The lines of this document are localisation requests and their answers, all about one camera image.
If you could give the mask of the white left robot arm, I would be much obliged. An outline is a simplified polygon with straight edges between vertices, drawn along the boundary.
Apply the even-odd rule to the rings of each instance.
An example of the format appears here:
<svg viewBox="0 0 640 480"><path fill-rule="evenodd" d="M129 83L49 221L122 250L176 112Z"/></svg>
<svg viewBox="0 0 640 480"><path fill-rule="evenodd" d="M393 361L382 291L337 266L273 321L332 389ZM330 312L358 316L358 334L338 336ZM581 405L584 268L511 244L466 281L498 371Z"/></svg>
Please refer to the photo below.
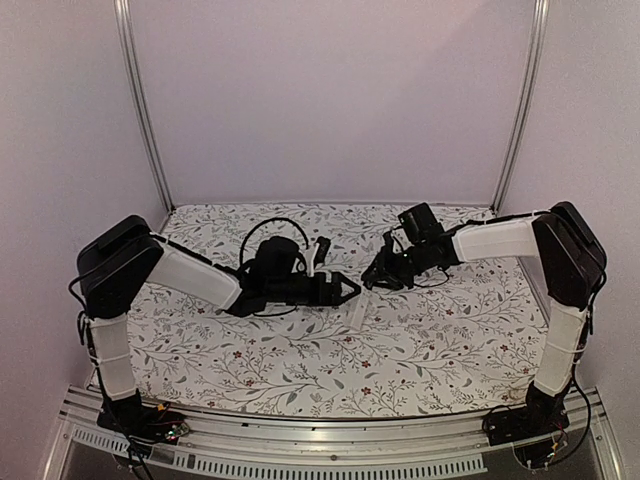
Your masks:
<svg viewBox="0 0 640 480"><path fill-rule="evenodd" d="M154 232L130 215L85 246L67 286L80 305L77 329L97 370L111 419L128 434L148 426L130 359L128 315L148 286L194 297L245 318L271 305L338 307L361 293L341 272L323 272L329 239L302 243L281 235L262 241L253 257L238 253L238 266L215 263Z"/></svg>

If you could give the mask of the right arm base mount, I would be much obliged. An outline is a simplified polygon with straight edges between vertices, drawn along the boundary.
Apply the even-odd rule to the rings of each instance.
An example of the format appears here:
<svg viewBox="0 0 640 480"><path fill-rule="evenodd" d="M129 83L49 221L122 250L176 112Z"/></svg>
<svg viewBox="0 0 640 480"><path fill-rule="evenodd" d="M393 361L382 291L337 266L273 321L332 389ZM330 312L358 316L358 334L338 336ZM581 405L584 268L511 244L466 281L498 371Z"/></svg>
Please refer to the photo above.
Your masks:
<svg viewBox="0 0 640 480"><path fill-rule="evenodd" d="M482 430L491 446L524 441L513 450L516 460L526 469L546 468L555 459L565 437L569 419L564 399L570 387L549 396L531 384L525 405L492 408L482 420Z"/></svg>

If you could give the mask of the white remote control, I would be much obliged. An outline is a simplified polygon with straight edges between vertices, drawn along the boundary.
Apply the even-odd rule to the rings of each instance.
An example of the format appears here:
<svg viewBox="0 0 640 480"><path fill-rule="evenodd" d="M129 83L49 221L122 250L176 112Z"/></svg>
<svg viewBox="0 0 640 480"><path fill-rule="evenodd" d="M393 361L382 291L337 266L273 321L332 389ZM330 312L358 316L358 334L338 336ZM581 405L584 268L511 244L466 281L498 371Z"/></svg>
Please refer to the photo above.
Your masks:
<svg viewBox="0 0 640 480"><path fill-rule="evenodd" d="M349 320L351 330L359 331L362 328L370 300L371 292L369 290L365 290L358 296L357 303Z"/></svg>

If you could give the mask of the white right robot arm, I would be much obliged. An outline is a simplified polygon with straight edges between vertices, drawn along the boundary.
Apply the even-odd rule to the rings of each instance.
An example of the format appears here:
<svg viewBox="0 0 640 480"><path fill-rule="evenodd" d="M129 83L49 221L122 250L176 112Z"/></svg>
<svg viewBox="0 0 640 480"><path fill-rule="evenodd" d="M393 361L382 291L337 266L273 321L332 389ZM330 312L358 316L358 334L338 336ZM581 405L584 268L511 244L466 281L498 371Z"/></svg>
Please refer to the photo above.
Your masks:
<svg viewBox="0 0 640 480"><path fill-rule="evenodd" d="M399 214L409 247L396 251L394 234L361 275L368 290L411 289L418 276L491 259L515 259L521 269L536 262L543 278L537 283L524 271L548 326L541 363L529 387L539 395L517 415L517 427L537 436L556 417L549 400L564 395L594 327L596 299L606 285L607 254L601 242L569 201L547 210L511 214L488 220L467 220L445 228L426 203Z"/></svg>

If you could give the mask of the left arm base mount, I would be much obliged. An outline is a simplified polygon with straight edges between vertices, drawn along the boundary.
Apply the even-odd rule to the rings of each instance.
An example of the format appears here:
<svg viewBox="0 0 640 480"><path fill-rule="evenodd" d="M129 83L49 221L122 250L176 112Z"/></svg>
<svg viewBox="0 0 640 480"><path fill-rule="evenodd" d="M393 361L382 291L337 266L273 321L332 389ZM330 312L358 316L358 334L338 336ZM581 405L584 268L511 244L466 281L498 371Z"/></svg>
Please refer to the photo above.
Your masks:
<svg viewBox="0 0 640 480"><path fill-rule="evenodd" d="M138 390L124 399L113 400L107 394L101 376L98 381L102 394L97 418L99 427L120 433L136 445L176 445L180 438L190 433L186 416L174 411L170 402L146 406Z"/></svg>

